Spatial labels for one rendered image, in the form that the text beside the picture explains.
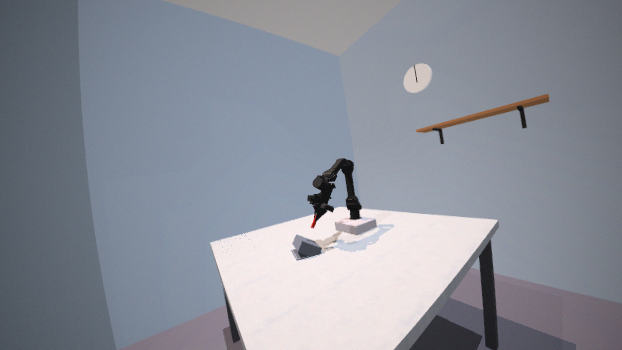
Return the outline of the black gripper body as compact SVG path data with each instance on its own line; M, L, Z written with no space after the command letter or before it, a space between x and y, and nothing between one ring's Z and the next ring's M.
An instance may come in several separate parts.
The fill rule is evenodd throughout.
M334 207L328 205L328 201L329 201L329 199L331 199L331 197L330 197L331 195L328 194L328 193L322 192L322 191L319 193L319 195L320 194L322 194L322 201L321 201L321 203L318 203L318 201L316 201L316 202L313 201L313 202L310 202L309 204L312 204L315 207L318 207L318 208L323 209L325 211L328 210L328 211L333 213Z

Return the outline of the grey sloped panel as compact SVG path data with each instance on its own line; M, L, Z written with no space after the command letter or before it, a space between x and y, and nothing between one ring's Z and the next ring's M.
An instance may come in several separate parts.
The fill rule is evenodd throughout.
M293 253L296 261L319 255L322 250L322 247L314 240L310 240L299 235L295 236L292 244L295 249L292 249L291 252Z

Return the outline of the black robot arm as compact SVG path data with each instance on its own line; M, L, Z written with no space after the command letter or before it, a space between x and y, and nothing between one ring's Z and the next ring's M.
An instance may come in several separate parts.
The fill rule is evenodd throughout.
M351 220L362 219L360 217L360 210L362 210L362 206L357 196L355 195L355 190L354 190L353 177L352 177L352 173L354 170L354 163L351 160L347 160L345 158L337 159L334 165L329 170L326 170L325 172L323 172L322 176L317 175L317 177L313 181L313 186L321 190L322 192L325 192L331 195L333 188L336 188L336 187L334 183L329 183L329 182L334 182L336 180L337 173L340 169L344 173L345 180L346 180L347 193L348 193L348 197L346 199L346 206L347 206L347 210L350 210L349 219ZM321 203L322 194L319 195L318 193L318 194L308 195L308 201L309 202L318 201L318 203Z

